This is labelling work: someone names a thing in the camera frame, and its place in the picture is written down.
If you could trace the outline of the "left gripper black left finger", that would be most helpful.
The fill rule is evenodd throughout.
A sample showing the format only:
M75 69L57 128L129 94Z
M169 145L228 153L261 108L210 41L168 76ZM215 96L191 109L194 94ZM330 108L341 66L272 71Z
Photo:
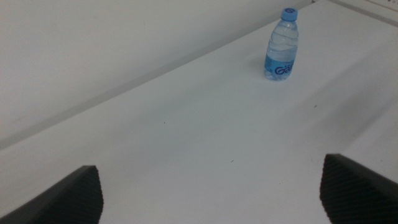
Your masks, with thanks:
M96 166L82 166L26 204L1 217L4 224L97 224L104 199Z

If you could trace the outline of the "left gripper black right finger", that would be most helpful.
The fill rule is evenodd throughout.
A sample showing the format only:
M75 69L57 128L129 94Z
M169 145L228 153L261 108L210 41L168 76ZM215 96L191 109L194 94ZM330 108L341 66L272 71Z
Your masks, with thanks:
M397 183L341 154L324 158L320 200L331 223L397 224Z

